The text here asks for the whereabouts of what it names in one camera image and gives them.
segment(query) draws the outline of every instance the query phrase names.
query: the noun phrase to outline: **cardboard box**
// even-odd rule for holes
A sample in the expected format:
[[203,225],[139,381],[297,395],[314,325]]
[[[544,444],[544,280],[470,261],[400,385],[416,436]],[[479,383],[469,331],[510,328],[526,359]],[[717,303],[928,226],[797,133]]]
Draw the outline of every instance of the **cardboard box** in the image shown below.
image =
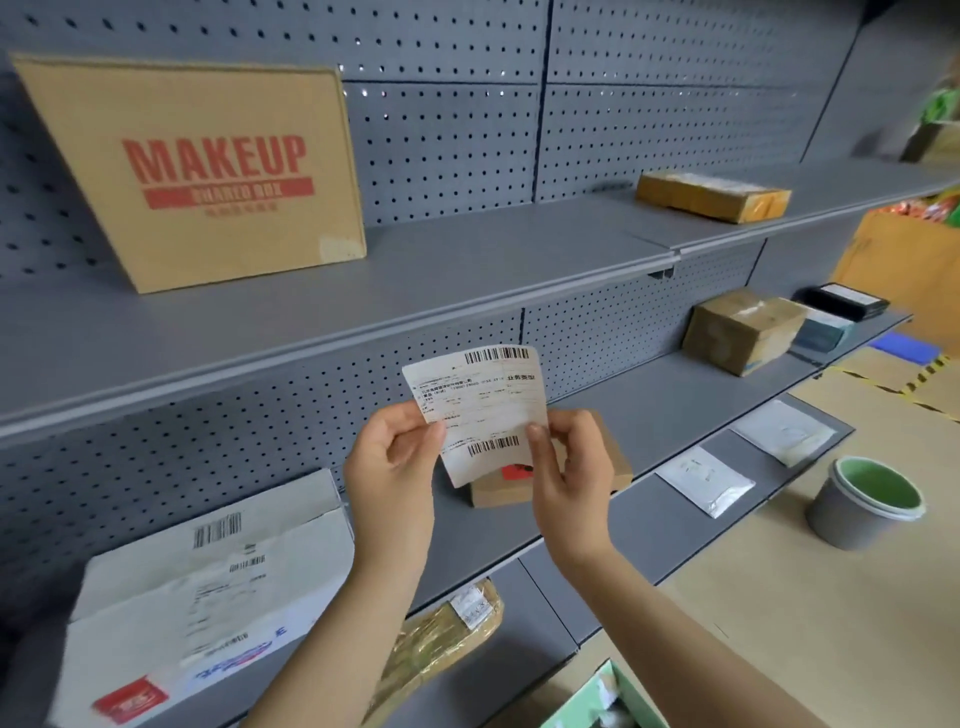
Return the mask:
[[934,121],[922,124],[910,137],[901,159],[923,164],[960,162],[960,122]]
[[636,198],[731,223],[753,223],[781,217],[790,202],[790,190],[659,170],[640,176]]
[[694,307],[684,351],[744,376],[786,353],[805,320],[799,303],[739,288]]
[[332,69],[13,63],[140,293],[366,254]]
[[465,591],[472,591],[473,597],[468,619],[461,618],[448,601],[403,623],[363,728],[379,728],[421,685],[469,655],[500,626],[503,600],[493,582],[484,579]]
[[[622,491],[633,482],[634,469],[604,425],[600,413],[591,409],[590,414],[600,427],[607,454],[613,462],[612,489]],[[557,451],[557,462],[562,472],[566,463],[566,448],[559,440],[553,441],[553,447]],[[470,501],[474,508],[526,503],[534,497],[533,477],[534,469],[526,465],[510,465],[493,471],[470,483]]]
[[627,717],[642,728],[667,728],[660,714],[643,699],[630,678],[615,662],[608,660],[540,728],[629,725]]
[[353,561],[330,471],[92,559],[49,721],[136,726],[306,634]]

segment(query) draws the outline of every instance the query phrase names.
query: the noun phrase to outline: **red sticker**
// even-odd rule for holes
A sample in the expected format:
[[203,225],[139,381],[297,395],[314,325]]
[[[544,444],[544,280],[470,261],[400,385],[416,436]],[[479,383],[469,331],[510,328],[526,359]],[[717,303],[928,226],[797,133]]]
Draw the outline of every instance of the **red sticker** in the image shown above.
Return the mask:
[[508,465],[500,469],[504,480],[526,480],[534,476],[534,469],[529,465]]
[[170,696],[166,692],[144,676],[109,695],[104,695],[93,704],[93,709],[117,725],[123,725],[152,710],[168,697]]

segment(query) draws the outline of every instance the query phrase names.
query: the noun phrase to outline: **red label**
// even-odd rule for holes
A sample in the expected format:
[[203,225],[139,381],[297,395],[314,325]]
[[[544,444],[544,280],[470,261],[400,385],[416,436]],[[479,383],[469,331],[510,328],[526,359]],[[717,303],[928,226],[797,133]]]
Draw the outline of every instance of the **red label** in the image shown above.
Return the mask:
[[123,725],[152,710],[168,697],[166,692],[144,676],[120,690],[104,695],[93,704],[93,709],[117,725]]
[[313,179],[300,169],[306,143],[296,134],[121,143],[150,209],[222,206],[221,214],[239,214],[268,209],[257,204],[314,194]]
[[143,190],[150,209],[258,203],[281,197],[308,197],[312,194],[313,180],[309,177],[270,182],[191,184],[186,187],[154,187]]
[[534,469],[529,465],[508,465],[500,469],[504,480],[526,480],[534,476]]

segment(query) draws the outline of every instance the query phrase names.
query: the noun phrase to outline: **pegboard panel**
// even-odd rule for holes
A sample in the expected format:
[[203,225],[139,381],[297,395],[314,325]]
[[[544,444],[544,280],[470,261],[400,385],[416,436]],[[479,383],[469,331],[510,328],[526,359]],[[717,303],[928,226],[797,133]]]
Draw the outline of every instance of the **pegboard panel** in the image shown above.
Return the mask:
[[829,89],[863,0],[557,0],[547,80]]
[[531,202],[538,86],[353,83],[345,91],[367,225]]
[[672,278],[643,276],[527,308],[523,343],[540,353],[547,399],[677,349],[690,308],[746,285],[762,243],[684,258]]
[[357,81],[538,83],[546,0],[9,0],[11,50],[337,66]]
[[0,286],[115,262],[26,95],[0,75]]
[[636,184],[640,172],[799,162],[825,92],[548,84],[537,199]]
[[[529,203],[539,87],[345,85],[367,225]],[[54,141],[0,75],[0,285],[116,265]]]
[[318,468],[371,412],[410,399],[400,368],[519,342],[520,312],[325,354],[221,392],[0,451],[0,615],[23,620],[90,557]]

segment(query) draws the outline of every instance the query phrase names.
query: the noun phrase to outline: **hand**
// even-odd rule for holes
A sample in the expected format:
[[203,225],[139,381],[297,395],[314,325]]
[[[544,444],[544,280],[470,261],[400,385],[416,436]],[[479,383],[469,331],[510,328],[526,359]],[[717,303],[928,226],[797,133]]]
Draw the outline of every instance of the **hand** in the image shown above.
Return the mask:
[[413,579],[433,536],[433,468],[443,422],[427,426],[413,401],[374,412],[344,464],[353,514],[354,569]]
[[[613,546],[607,527],[613,463],[600,428],[587,410],[550,410],[550,432],[527,425],[534,456],[534,516],[561,572],[602,558]],[[553,435],[566,447],[557,466]]]

